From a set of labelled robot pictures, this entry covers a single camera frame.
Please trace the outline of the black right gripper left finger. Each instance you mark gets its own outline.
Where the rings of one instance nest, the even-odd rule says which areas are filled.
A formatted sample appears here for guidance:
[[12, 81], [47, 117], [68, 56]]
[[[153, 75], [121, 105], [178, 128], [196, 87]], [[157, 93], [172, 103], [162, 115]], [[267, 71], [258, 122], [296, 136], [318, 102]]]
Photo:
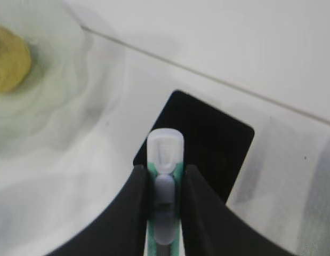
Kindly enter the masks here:
[[49, 255], [143, 255], [148, 218], [149, 174], [136, 165], [109, 206]]

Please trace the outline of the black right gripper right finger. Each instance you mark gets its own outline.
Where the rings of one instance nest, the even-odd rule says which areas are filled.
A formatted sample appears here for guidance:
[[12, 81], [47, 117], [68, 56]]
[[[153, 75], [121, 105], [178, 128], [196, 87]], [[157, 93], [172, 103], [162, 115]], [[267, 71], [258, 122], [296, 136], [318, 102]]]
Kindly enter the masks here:
[[194, 165], [184, 172], [180, 216], [186, 255], [291, 255], [236, 216]]

